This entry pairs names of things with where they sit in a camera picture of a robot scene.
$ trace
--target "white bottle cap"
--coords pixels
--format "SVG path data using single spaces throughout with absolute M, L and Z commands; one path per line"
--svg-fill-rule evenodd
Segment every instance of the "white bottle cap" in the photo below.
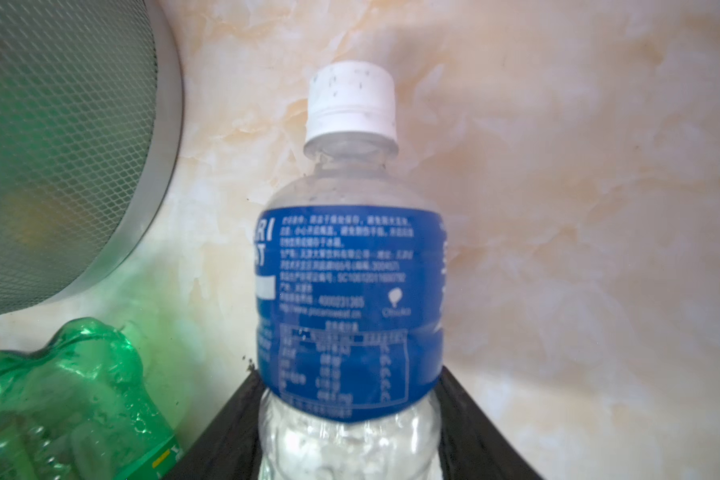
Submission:
M 309 83 L 306 141 L 337 132 L 378 134 L 397 143 L 394 80 L 368 62 L 338 62 Z

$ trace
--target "plastic bottle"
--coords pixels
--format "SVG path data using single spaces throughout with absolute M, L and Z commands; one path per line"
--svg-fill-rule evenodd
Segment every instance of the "plastic bottle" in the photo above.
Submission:
M 261 480 L 423 480 L 436 458 L 445 232 L 389 176 L 394 82 L 340 62 L 310 83 L 315 173 L 256 226 Z
M 136 349 L 93 318 L 0 351 L 0 480 L 157 480 L 182 455 Z

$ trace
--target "white balloon-shaped icon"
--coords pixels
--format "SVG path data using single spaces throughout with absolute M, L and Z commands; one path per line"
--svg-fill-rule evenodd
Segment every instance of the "white balloon-shaped icon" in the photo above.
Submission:
M 396 286 L 389 291 L 387 297 L 389 298 L 389 302 L 392 304 L 392 308 L 397 308 L 398 302 L 401 298 L 403 298 L 403 291 L 400 290 L 400 287 Z

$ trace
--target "metal rim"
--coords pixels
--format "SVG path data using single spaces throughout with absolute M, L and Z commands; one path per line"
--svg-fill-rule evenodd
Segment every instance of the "metal rim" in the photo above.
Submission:
M 156 0 L 144 0 L 144 4 L 157 57 L 155 123 L 144 170 L 123 219 L 104 248 L 82 274 L 45 302 L 55 302 L 92 287 L 128 257 L 152 223 L 173 173 L 183 112 L 179 54 L 168 21 Z

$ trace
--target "green plastic bottle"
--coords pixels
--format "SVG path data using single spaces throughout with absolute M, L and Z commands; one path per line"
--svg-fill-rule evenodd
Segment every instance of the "green plastic bottle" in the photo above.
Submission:
M 182 455 L 125 336 L 68 322 L 36 352 L 0 351 L 0 480 L 161 478 Z

